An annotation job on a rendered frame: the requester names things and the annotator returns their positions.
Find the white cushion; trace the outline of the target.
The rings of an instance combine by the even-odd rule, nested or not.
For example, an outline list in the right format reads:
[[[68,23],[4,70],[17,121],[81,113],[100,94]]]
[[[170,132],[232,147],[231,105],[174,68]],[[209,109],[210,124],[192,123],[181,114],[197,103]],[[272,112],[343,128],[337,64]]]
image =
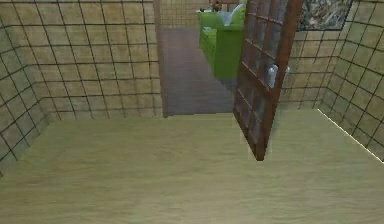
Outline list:
[[[223,24],[225,26],[229,26],[231,21],[232,21],[232,18],[234,16],[235,13],[237,13],[240,9],[243,8],[243,4],[239,4],[237,5],[232,12],[224,12],[224,11],[218,11],[218,15],[220,16]]]

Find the green sofa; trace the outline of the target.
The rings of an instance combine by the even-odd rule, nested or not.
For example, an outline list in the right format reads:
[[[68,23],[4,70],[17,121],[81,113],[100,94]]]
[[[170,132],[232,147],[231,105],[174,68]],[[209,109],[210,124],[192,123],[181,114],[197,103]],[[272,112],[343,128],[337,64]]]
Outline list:
[[[205,55],[216,78],[235,78],[239,67],[246,4],[234,14],[229,26],[225,26],[218,11],[198,12],[199,48]]]

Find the brown glazed room door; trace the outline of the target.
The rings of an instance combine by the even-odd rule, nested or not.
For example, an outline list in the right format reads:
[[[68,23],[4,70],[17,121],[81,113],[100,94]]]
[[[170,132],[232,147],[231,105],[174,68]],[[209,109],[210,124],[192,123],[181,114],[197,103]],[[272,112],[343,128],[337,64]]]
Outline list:
[[[251,152],[262,161],[287,75],[303,0],[247,0],[233,114]],[[278,66],[275,85],[268,68]]]

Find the framed wall picture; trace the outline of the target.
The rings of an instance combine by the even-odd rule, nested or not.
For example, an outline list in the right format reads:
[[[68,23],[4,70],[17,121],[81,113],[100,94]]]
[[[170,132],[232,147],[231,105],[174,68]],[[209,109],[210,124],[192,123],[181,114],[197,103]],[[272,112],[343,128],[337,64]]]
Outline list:
[[[303,0],[297,31],[341,30],[353,0]]]

